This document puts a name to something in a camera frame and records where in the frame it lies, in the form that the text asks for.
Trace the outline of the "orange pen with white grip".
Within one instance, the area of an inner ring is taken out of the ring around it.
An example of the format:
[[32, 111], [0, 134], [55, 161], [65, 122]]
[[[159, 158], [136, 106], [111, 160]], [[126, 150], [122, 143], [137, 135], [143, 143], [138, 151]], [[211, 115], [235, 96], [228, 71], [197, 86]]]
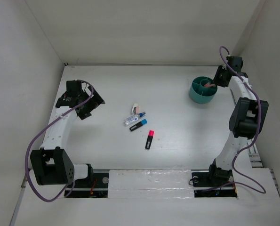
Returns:
[[205, 87], [205, 88], [210, 88], [210, 87], [214, 87], [214, 86], [216, 86], [216, 84], [213, 84], [213, 83], [207, 82], [206, 84], [204, 84], [204, 86], [203, 86], [203, 87]]

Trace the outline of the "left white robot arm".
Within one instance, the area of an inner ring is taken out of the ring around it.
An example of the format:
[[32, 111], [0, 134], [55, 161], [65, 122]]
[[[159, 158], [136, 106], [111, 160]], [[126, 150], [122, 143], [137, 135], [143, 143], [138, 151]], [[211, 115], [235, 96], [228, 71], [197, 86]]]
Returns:
[[67, 81], [66, 91], [56, 102], [56, 117], [48, 135], [38, 150], [32, 150], [30, 160], [40, 186], [70, 185], [78, 181], [87, 187], [94, 182], [93, 168], [89, 163], [73, 164], [65, 151], [70, 130], [77, 119], [90, 117], [91, 112], [105, 101], [90, 85], [87, 93], [85, 81]]

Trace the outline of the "clear blue-capped glue bottle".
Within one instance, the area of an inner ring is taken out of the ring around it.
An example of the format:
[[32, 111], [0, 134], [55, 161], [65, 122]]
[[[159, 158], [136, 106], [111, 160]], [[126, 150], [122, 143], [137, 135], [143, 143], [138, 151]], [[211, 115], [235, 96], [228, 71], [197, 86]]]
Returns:
[[129, 118], [125, 119], [124, 125], [128, 126], [128, 125], [138, 121], [140, 118], [142, 118], [145, 115], [146, 115], [146, 112], [134, 114], [134, 115], [130, 116]]

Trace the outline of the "blue black highlighter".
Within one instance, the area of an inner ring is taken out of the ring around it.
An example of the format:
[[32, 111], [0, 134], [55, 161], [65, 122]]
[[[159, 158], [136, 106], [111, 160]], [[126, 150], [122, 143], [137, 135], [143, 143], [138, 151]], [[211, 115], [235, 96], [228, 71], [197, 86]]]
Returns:
[[129, 130], [132, 132], [132, 131], [134, 131], [134, 130], [140, 128], [140, 127], [142, 127], [142, 126], [145, 125], [145, 124], [147, 124], [147, 120], [146, 120], [146, 119], [141, 120], [141, 121], [138, 122], [137, 124], [131, 126], [131, 127], [129, 128]]

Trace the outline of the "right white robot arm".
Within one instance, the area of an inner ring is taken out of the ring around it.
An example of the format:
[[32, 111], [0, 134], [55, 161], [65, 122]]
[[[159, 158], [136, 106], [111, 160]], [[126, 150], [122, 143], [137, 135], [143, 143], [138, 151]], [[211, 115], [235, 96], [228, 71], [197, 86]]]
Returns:
[[214, 83], [228, 87], [237, 101], [229, 120], [229, 137], [214, 159], [207, 173], [210, 186], [221, 186], [231, 182], [236, 158], [247, 149], [249, 139], [254, 141], [262, 130], [269, 104], [260, 100], [248, 83], [248, 77], [241, 71], [241, 57], [227, 56], [225, 67], [219, 66]]

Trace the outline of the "teal round divided organizer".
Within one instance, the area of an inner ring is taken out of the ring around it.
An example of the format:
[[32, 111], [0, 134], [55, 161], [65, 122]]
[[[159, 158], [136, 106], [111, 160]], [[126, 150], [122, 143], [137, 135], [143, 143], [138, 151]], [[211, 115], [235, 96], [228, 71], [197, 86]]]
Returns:
[[204, 84], [207, 82], [213, 83], [209, 77], [200, 76], [195, 78], [189, 90], [189, 97], [198, 104], [206, 104], [210, 102], [217, 93], [217, 86], [205, 88]]

